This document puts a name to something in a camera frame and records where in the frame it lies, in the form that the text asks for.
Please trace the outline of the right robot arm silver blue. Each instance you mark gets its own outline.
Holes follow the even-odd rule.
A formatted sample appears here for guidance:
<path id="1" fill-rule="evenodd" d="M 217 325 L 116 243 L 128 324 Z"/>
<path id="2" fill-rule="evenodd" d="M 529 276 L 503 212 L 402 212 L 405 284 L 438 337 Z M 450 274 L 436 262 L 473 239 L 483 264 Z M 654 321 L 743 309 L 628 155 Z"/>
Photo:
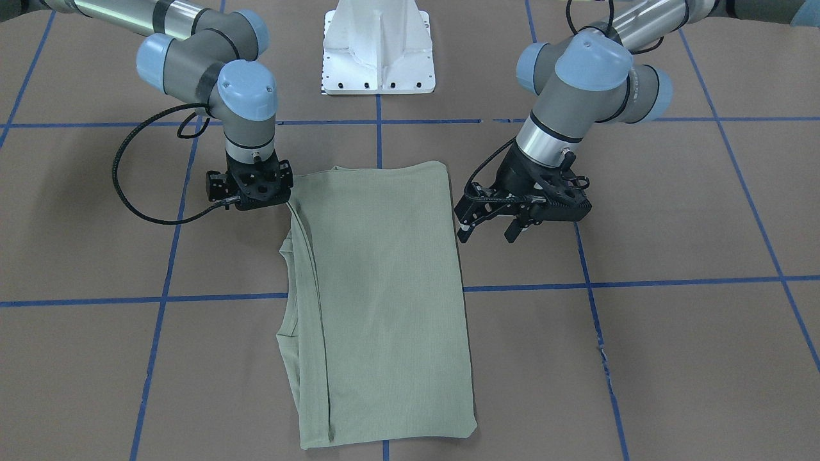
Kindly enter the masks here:
<path id="1" fill-rule="evenodd" d="M 289 164 L 275 153 L 277 84 L 259 62 L 270 36 L 258 14 L 188 1 L 3 1 L 2 21 L 39 10 L 76 13 L 143 36 L 140 78 L 223 123 L 232 193 L 258 201 L 289 195 Z"/>

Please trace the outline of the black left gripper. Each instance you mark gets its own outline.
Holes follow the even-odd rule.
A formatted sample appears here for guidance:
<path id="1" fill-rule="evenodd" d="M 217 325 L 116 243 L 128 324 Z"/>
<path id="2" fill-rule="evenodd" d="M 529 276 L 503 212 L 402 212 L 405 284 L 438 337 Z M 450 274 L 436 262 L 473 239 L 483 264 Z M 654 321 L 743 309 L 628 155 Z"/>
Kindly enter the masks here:
<path id="1" fill-rule="evenodd" d="M 507 207 L 507 202 L 500 199 L 527 195 L 557 198 L 555 186 L 548 183 L 556 174 L 557 167 L 536 163 L 521 151 L 518 143 L 512 143 L 490 189 L 483 188 L 477 182 L 466 184 L 462 197 L 454 207 L 459 221 L 459 241 L 466 244 L 480 223 L 494 218 Z M 516 215 L 504 232 L 505 239 L 513 244 L 530 225 L 530 216 Z"/>

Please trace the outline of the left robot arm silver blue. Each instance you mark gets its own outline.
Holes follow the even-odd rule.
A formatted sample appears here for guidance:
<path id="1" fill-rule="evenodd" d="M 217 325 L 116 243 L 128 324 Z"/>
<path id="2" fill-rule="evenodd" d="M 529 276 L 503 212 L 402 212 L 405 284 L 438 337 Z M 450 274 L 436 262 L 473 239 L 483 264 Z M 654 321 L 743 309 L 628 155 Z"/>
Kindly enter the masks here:
<path id="1" fill-rule="evenodd" d="M 518 134 L 504 143 L 491 186 L 473 177 L 454 207 L 457 238 L 480 223 L 510 216 L 505 239 L 542 222 L 579 222 L 591 210 L 589 179 L 572 170 L 594 124 L 650 122 L 673 99 L 669 76 L 636 55 L 655 49 L 686 24 L 709 17 L 818 27 L 817 1 L 641 1 L 573 28 L 558 44 L 528 46 L 516 64 L 522 88 L 537 97 Z"/>

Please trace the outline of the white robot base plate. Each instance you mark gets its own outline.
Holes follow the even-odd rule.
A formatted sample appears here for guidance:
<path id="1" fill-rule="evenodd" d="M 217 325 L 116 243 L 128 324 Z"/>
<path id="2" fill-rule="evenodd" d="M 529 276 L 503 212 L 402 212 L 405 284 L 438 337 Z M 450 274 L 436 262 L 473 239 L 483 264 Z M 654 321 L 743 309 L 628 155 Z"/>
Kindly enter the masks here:
<path id="1" fill-rule="evenodd" d="M 325 95 L 410 95 L 436 88 L 429 14 L 415 1 L 339 1 L 324 15 Z"/>

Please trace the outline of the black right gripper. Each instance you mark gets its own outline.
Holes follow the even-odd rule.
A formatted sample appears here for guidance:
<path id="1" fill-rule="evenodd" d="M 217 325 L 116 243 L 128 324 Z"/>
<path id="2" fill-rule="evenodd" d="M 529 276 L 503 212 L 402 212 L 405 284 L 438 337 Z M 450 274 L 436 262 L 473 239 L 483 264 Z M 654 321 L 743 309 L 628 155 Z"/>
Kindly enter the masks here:
<path id="1" fill-rule="evenodd" d="M 289 161 L 276 154 L 253 164 L 226 155 L 227 184 L 232 193 L 283 193 L 289 190 Z"/>

